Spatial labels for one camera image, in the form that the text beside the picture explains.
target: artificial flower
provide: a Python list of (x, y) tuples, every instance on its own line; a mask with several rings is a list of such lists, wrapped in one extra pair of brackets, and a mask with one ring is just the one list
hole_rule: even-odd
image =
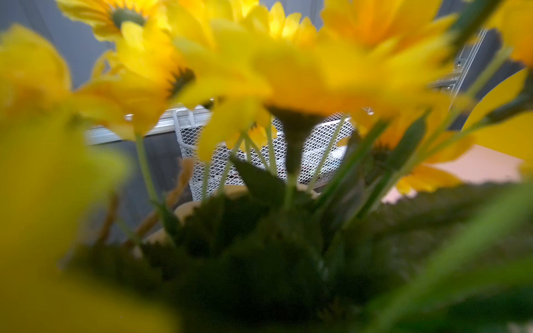
[(29, 331), (172, 331), (160, 308), (61, 271), (79, 222), (128, 173), (126, 160), (85, 145), (68, 113), (0, 119), (2, 327)]
[(166, 15), (172, 36), (180, 36), (206, 47), (215, 47), (210, 28), (211, 20), (224, 19), (236, 23), (247, 20), (257, 8), (264, 9), (264, 21), (268, 11), (259, 6), (258, 0), (178, 0), (165, 2)]
[(533, 2), (506, 0), (488, 22), (497, 28), (503, 43), (513, 48), (511, 58), (533, 67)]
[(266, 142), (258, 134), (264, 132), (267, 126), (272, 126), (270, 115), (256, 99), (229, 99), (224, 103), (215, 103), (213, 116), (198, 140), (198, 158), (209, 161), (216, 145), (222, 141), (226, 141), (227, 147), (232, 149), (242, 132), (247, 132), (258, 147), (263, 147)]
[(428, 38), (401, 51), (382, 44), (367, 52), (345, 42), (319, 43), (316, 54), (324, 73), (324, 84), (343, 92), (357, 106), (352, 118), (371, 107), (381, 118), (422, 107), (431, 109), (451, 102), (450, 96), (428, 89), (428, 84), (449, 73), (443, 66), (450, 52), (449, 36)]
[[(168, 94), (116, 63), (103, 74), (104, 61), (97, 62), (93, 79), (72, 91), (64, 59), (43, 37), (13, 25), (0, 43), (0, 85), (5, 86), (0, 117), (63, 110), (133, 140), (135, 134), (145, 135), (152, 129), (166, 109)], [(109, 53), (102, 59), (116, 60)]]
[(168, 106), (168, 91), (129, 70), (94, 78), (80, 87), (75, 97), (77, 104), (87, 103), (85, 108), (97, 105), (91, 116), (123, 140), (145, 136)]
[[(271, 110), (318, 117), (367, 105), (380, 117), (392, 117), (414, 106), (430, 108), (449, 102), (448, 95), (427, 89), (429, 82), (448, 72), (441, 62), (449, 54), (443, 47), (448, 43), (446, 37), (391, 54), (386, 48), (368, 53), (350, 44), (308, 47), (309, 43), (296, 43), (313, 40), (304, 25), (295, 32), (292, 43), (223, 20), (213, 21), (212, 31), (215, 44), (220, 45), (216, 50), (189, 40), (175, 41), (197, 74), (196, 81), (179, 96), (185, 105), (224, 96), (225, 102), (255, 98)], [(254, 109), (234, 108), (232, 112), (242, 115)], [(253, 116), (243, 119), (253, 122)]]
[[(422, 143), (427, 140), (443, 121), (447, 107), (435, 108), (426, 118), (426, 135)], [(389, 153), (398, 145), (407, 128), (423, 114), (424, 110), (412, 110), (404, 113), (391, 120), (387, 130), (377, 139), (374, 146), (374, 158), (384, 163)], [(376, 123), (377, 118), (374, 115), (366, 114), (358, 117), (359, 122), (354, 123), (358, 132), (365, 136), (368, 130)], [(454, 132), (444, 132), (429, 146), (429, 150), (448, 139)], [(337, 145), (346, 145), (347, 140), (341, 140)], [(416, 165), (409, 174), (402, 177), (396, 184), (397, 190), (401, 194), (408, 194), (411, 190), (433, 192), (438, 188), (454, 187), (461, 184), (459, 178), (455, 175), (445, 172), (433, 166), (433, 164), (450, 162), (469, 150), (474, 144), (473, 136), (467, 136), (446, 148), (438, 151), (434, 155), (426, 158), (422, 163)]]
[(98, 40), (117, 41), (124, 22), (143, 26), (149, 19), (166, 27), (161, 0), (56, 0), (65, 16), (93, 28)]
[(50, 104), (70, 94), (67, 64), (47, 40), (12, 25), (0, 35), (0, 84), (4, 112), (22, 112), (25, 105)]
[(417, 0), (326, 0), (322, 33), (366, 49), (390, 39), (409, 45), (442, 34), (451, 25), (452, 16), (433, 22), (440, 4), (440, 0), (423, 5)]
[(136, 23), (122, 25), (123, 39), (117, 43), (117, 57), (130, 71), (152, 81), (154, 88), (170, 99), (194, 80), (168, 33), (149, 21), (143, 28)]
[(71, 91), (70, 72), (65, 60), (43, 37), (13, 25), (0, 37), (0, 116), (26, 116), (69, 110), (96, 122), (124, 121), (109, 112), (100, 96)]
[[(273, 139), (278, 137), (278, 131), (274, 127), (274, 125), (270, 125), (270, 131), (272, 132)], [(255, 143), (255, 145), (259, 148), (264, 147), (268, 144), (268, 136), (265, 127), (259, 126), (257, 123), (252, 124), (247, 134), (250, 140)], [(239, 133), (233, 133), (232, 135), (230, 135), (230, 137), (226, 138), (224, 140), (224, 142), (226, 143), (226, 147), (228, 149), (233, 149), (233, 147), (235, 147), (235, 144), (237, 143), (237, 140), (239, 140), (239, 137)], [(244, 143), (244, 141), (240, 144), (239, 148), (242, 151), (246, 151), (246, 144)]]
[[(523, 69), (492, 89), (470, 113), (463, 128), (482, 119), (489, 112), (511, 102), (523, 89), (528, 69)], [(476, 143), (514, 157), (533, 159), (533, 112), (524, 112), (502, 123), (473, 133)]]

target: flower bouquet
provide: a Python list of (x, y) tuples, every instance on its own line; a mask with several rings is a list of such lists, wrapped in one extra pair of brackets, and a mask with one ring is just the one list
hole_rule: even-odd
[[(328, 0), (319, 31), (257, 0), (56, 2), (116, 49), (74, 90), (49, 42), (17, 25), (0, 36), (6, 332), (477, 332), (533, 319), (524, 125), (533, 110), (532, 1), (474, 0), (433, 21), (440, 1)], [(503, 47), (479, 78), (454, 99), (429, 88), (480, 28), (497, 28)], [(508, 58), (526, 68), (479, 103), (462, 131), (449, 131)], [(208, 165), (221, 142), (231, 153), (218, 190), (174, 212), (196, 162), (184, 159), (176, 188), (158, 193), (143, 137), (178, 103), (212, 110), (199, 161)], [(354, 131), (340, 142), (333, 135), (325, 156), (334, 144), (345, 155), (316, 194), (316, 179), (297, 184), (303, 143), (337, 112)], [(274, 117), (287, 145), (278, 165)], [(116, 187), (132, 162), (88, 147), (94, 124), (136, 142), (154, 206), (136, 230), (117, 214)], [(522, 182), (463, 184), (435, 165), (487, 133), (521, 136), (507, 144), (526, 160)], [(255, 151), (263, 166), (239, 150)], [(232, 166), (245, 188), (225, 186)], [(406, 197), (382, 203), (393, 187)], [(87, 242), (79, 221), (106, 200), (108, 215)], [(108, 243), (113, 223), (124, 243)], [(160, 237), (145, 241), (157, 223)]]

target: pink surface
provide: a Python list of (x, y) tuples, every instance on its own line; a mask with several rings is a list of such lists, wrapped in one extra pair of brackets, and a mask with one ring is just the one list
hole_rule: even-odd
[[(496, 150), (475, 145), (466, 154), (453, 162), (434, 164), (433, 166), (453, 173), (464, 182), (484, 183), (520, 180), (518, 166), (522, 160)], [(392, 189), (383, 198), (385, 202), (395, 202), (401, 198), (396, 189)]]

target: wire mesh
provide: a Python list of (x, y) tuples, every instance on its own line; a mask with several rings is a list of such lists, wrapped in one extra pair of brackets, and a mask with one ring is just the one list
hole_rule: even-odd
[[(321, 124), (317, 125), (311, 135), (305, 142), (304, 151), (302, 156), (302, 166), (300, 178), (298, 181), (302, 184), (308, 184), (313, 177), (318, 164), (329, 141), (331, 140), (335, 128), (341, 121), (341, 114), (336, 113), (326, 118)], [(176, 135), (180, 144), (181, 153), (183, 157), (192, 157), (196, 159), (192, 178), (189, 181), (191, 187), (192, 198), (194, 201), (201, 199), (203, 177), (204, 177), (204, 163), (198, 160), (196, 144), (200, 137), (203, 126), (190, 125), (187, 127), (180, 127), (178, 117), (174, 117)], [(285, 155), (286, 155), (286, 143), (282, 132), (282, 126), (279, 120), (274, 119), (274, 126), (278, 129), (278, 137), (273, 140), (274, 151), (276, 153), (276, 165), (278, 169), (278, 177), (281, 179), (287, 178), (287, 172), (285, 170)], [(335, 140), (337, 143), (340, 139), (351, 135), (353, 127), (349, 122), (349, 119), (344, 121), (344, 124)], [(338, 168), (344, 156), (345, 147), (337, 147), (335, 144), (330, 150), (328, 157), (320, 171), (317, 182), (314, 187), (325, 184), (333, 175), (333, 172)], [(220, 185), (222, 174), (226, 167), (226, 163), (230, 154), (230, 150), (226, 148), (224, 144), (218, 145), (213, 152), (211, 163), (209, 164), (209, 177), (207, 181), (207, 194), (213, 193)], [(261, 149), (261, 154), (265, 157), (267, 163), (270, 165), (268, 147), (265, 146)], [(240, 159), (246, 159), (246, 155), (241, 150), (238, 151), (237, 157)], [(263, 162), (259, 156), (252, 150), (251, 153), (252, 164), (256, 167), (265, 169)], [(225, 181), (226, 185), (244, 185), (244, 182), (239, 176), (239, 173), (235, 167), (231, 167), (228, 173), (228, 177)]]

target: flower center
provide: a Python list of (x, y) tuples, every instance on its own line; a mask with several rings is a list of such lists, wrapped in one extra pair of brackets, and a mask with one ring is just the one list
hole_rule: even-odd
[(180, 68), (179, 73), (172, 73), (172, 76), (174, 77), (174, 79), (170, 81), (172, 87), (168, 90), (169, 99), (177, 96), (183, 90), (183, 88), (185, 88), (186, 85), (194, 81), (194, 79), (196, 78), (194, 72), (189, 68)]
[(111, 12), (111, 19), (115, 26), (120, 29), (123, 22), (129, 21), (144, 26), (146, 19), (141, 13), (128, 8), (116, 8)]

